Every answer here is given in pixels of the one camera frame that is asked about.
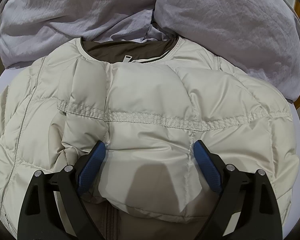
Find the off-white puffer jacket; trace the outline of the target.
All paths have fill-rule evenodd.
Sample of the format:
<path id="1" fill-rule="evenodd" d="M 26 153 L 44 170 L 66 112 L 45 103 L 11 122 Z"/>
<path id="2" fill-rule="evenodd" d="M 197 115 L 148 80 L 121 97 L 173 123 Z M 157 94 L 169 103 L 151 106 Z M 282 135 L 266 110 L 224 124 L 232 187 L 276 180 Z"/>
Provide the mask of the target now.
<path id="1" fill-rule="evenodd" d="M 0 91 L 0 221 L 16 236 L 34 172 L 58 172 L 102 141 L 83 202 L 106 239 L 193 239 L 217 200 L 198 140 L 241 171 L 264 170 L 286 222 L 299 159 L 275 87 L 181 37 L 66 42 Z"/>

